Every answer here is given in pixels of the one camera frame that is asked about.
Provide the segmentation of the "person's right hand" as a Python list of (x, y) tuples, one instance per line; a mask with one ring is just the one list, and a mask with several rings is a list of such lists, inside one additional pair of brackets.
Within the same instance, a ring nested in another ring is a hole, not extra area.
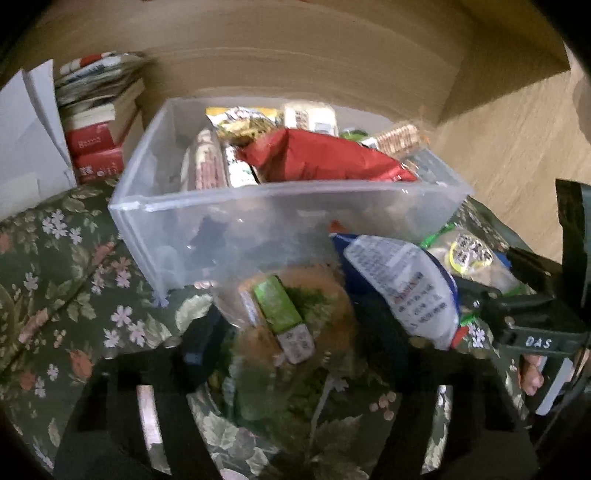
[(522, 355), (518, 369), (518, 380), (521, 390), (527, 396), (534, 396), (544, 384), (544, 376), (540, 369), (544, 357), (538, 355)]

